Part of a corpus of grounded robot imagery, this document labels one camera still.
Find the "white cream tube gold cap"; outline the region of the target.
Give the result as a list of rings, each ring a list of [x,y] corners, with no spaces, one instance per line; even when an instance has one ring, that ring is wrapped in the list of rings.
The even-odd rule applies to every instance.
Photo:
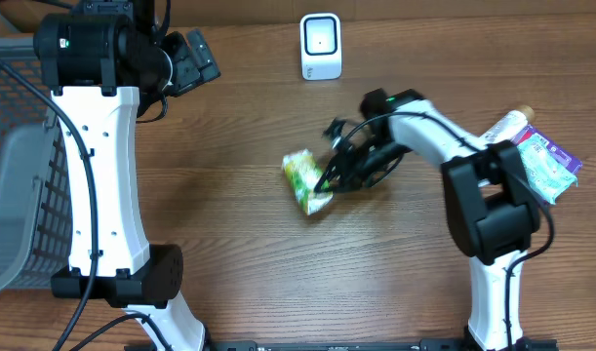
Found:
[[[506,113],[499,121],[484,132],[480,139],[487,143],[512,140],[536,118],[536,113],[528,105],[519,105]]]

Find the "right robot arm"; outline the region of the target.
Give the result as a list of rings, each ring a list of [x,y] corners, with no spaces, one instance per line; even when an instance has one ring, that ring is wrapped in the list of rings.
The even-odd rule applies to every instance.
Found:
[[[468,350],[527,350],[519,322],[520,275],[540,225],[516,146],[466,131],[415,90],[365,94],[363,122],[345,133],[340,119],[324,132],[335,151],[315,185],[344,193],[382,181],[415,152],[441,173],[449,232],[469,259],[472,307]]]

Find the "green tea box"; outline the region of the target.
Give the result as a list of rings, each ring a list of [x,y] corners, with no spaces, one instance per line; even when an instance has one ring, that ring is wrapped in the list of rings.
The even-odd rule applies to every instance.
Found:
[[[308,149],[285,155],[282,169],[300,208],[306,215],[319,212],[333,199],[332,192],[315,191],[323,171]]]

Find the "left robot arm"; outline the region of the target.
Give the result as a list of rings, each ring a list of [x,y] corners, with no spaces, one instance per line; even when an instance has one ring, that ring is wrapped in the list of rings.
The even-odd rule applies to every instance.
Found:
[[[135,146],[149,106],[219,76],[204,37],[171,31],[151,1],[82,1],[46,15],[33,47],[64,137],[72,209],[71,249],[52,276],[53,295],[121,309],[154,350],[210,349],[180,290],[180,247],[144,233]]]

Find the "red purple snack packet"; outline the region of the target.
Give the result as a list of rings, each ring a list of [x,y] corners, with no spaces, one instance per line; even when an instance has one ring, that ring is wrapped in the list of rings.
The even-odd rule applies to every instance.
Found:
[[[534,126],[528,125],[517,136],[515,136],[512,141],[518,145],[534,135],[538,135],[540,137],[542,143],[547,147],[550,154],[557,162],[562,164],[573,175],[577,175],[583,166],[582,162]]]

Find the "teal wet wipes packet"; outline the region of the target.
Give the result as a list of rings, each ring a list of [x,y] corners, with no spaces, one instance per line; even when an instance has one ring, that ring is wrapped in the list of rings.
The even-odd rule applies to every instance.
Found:
[[[529,137],[517,148],[531,188],[548,204],[555,205],[564,191],[577,185],[576,176],[552,157],[538,135]]]

